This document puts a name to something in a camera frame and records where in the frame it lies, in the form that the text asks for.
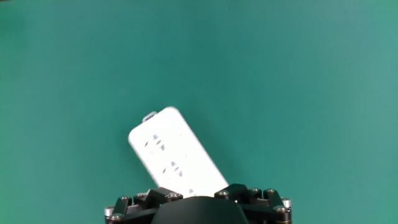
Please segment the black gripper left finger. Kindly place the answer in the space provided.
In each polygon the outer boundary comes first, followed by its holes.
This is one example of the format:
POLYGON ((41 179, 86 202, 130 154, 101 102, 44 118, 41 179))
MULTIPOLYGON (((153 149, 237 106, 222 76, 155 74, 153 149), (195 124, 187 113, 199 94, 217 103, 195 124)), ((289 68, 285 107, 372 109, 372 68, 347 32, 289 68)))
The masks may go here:
POLYGON ((162 205, 183 199, 183 195, 160 187, 135 196, 119 197, 116 203, 104 209, 105 224, 151 223, 162 205))

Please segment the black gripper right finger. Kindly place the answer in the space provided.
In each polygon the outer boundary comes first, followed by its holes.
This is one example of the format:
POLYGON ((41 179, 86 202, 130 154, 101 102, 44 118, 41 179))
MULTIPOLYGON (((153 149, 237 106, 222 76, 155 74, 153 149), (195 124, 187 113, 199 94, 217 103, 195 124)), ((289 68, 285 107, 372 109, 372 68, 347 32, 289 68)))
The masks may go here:
POLYGON ((292 209, 278 191, 231 184, 214 193, 214 198, 231 202, 248 223, 292 223, 292 209))

